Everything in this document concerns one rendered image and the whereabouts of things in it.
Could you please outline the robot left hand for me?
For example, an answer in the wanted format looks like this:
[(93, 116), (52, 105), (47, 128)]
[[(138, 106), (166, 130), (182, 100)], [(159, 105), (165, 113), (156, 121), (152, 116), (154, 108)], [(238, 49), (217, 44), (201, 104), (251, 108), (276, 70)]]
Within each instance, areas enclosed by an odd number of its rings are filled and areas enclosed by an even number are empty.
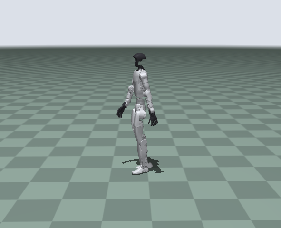
[(149, 119), (148, 124), (150, 123), (150, 121), (151, 121), (151, 126), (154, 126), (154, 125), (158, 124), (157, 117), (156, 117), (156, 115), (154, 115), (155, 112), (151, 113), (150, 110), (149, 110), (149, 114), (150, 114), (150, 119)]

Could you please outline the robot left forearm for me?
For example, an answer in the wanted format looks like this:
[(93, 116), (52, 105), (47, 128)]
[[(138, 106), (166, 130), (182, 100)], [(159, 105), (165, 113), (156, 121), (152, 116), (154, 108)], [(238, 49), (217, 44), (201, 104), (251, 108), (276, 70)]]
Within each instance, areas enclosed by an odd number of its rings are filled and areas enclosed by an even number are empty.
[(155, 111), (153, 108), (154, 106), (152, 104), (152, 95), (151, 95), (150, 91), (146, 91), (146, 96), (147, 96), (147, 98), (146, 98), (147, 108), (150, 110), (151, 113), (154, 113)]

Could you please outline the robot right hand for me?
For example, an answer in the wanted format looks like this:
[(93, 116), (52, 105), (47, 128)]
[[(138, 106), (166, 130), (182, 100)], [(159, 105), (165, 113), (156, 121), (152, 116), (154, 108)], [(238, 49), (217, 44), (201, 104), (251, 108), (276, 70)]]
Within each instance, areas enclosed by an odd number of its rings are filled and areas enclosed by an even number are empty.
[(124, 112), (125, 108), (127, 108), (127, 107), (125, 107), (125, 105), (126, 105), (126, 102), (124, 102), (124, 103), (122, 104), (122, 107), (120, 107), (120, 108), (117, 110), (117, 116), (118, 116), (119, 118), (122, 118), (122, 113)]

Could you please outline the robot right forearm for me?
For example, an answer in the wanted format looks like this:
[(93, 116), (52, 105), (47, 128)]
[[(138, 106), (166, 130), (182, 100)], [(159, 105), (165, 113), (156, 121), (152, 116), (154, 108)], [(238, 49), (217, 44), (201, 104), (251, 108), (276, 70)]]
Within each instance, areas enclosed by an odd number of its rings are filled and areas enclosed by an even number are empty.
[(133, 96), (133, 92), (130, 92), (130, 91), (128, 90), (127, 97), (126, 97), (126, 100), (125, 100), (125, 102), (126, 102), (125, 107), (128, 107), (128, 106), (129, 106), (129, 103), (131, 102), (132, 96)]

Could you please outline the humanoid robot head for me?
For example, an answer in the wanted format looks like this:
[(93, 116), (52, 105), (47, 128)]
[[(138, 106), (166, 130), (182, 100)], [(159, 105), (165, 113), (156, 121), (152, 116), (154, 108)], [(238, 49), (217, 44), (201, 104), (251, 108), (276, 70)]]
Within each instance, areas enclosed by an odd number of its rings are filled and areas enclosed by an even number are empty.
[[(142, 61), (142, 59), (146, 59), (145, 54), (143, 54), (143, 53), (137, 53), (137, 54), (133, 55), (133, 58), (135, 59), (135, 67), (138, 67), (138, 70), (137, 70), (137, 71), (139, 71), (139, 69), (144, 70), (144, 68), (143, 68), (142, 65), (138, 65), (138, 62), (139, 62), (139, 61)], [(145, 71), (145, 70), (144, 70), (144, 71)]]

